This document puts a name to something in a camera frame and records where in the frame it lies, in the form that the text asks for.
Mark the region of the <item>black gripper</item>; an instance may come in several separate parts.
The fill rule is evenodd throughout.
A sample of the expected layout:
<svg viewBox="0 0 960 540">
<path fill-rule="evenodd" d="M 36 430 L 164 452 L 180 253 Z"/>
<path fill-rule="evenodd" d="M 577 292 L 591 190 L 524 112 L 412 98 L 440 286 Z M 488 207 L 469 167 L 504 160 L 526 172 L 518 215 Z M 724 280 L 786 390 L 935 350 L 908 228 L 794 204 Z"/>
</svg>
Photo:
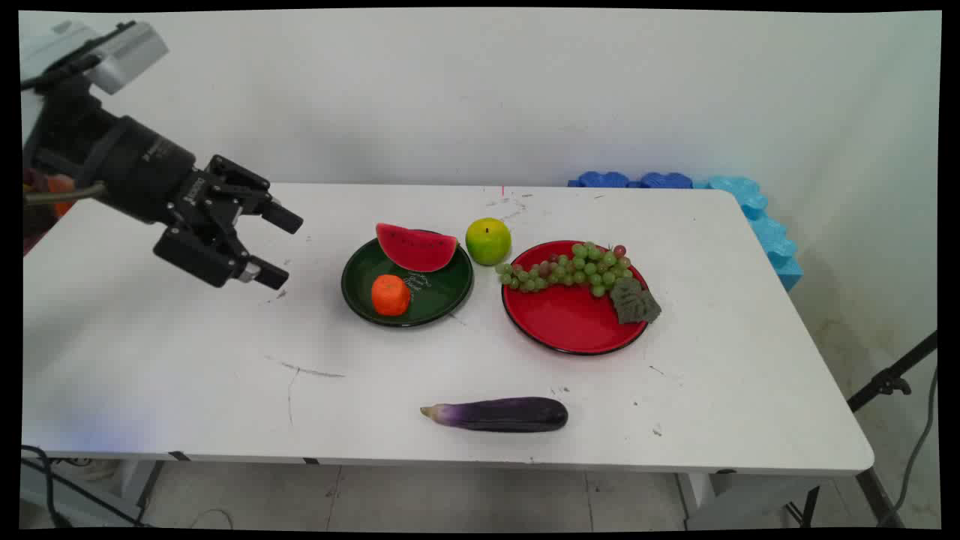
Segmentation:
<svg viewBox="0 0 960 540">
<path fill-rule="evenodd" d="M 223 156 L 198 167 L 195 154 L 130 116 L 104 109 L 79 74 L 37 78 L 31 128 L 31 202 L 96 200 L 147 224 L 165 224 L 153 253 L 213 287 L 230 280 L 280 290 L 288 271 L 255 256 L 238 238 L 241 215 L 295 235 L 303 218 L 271 184 Z"/>
</svg>

